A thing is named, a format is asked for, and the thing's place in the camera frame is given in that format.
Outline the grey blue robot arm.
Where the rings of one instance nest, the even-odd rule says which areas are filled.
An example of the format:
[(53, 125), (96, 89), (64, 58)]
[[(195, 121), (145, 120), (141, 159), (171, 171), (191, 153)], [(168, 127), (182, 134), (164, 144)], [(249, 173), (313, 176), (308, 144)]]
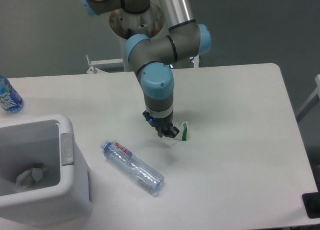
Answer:
[(112, 31), (124, 40), (124, 68), (141, 86), (146, 121), (159, 137), (174, 138), (174, 77), (170, 65), (210, 50), (209, 30), (193, 17), (189, 0), (81, 0), (91, 16), (110, 14)]

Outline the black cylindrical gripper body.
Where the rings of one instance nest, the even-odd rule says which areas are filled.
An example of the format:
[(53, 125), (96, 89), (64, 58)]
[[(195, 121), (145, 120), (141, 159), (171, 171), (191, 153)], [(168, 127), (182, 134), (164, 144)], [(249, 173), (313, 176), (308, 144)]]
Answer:
[(164, 118), (152, 117), (147, 110), (145, 110), (142, 115), (144, 116), (145, 120), (156, 130), (169, 131), (173, 128), (173, 111), (171, 111), (171, 113)]

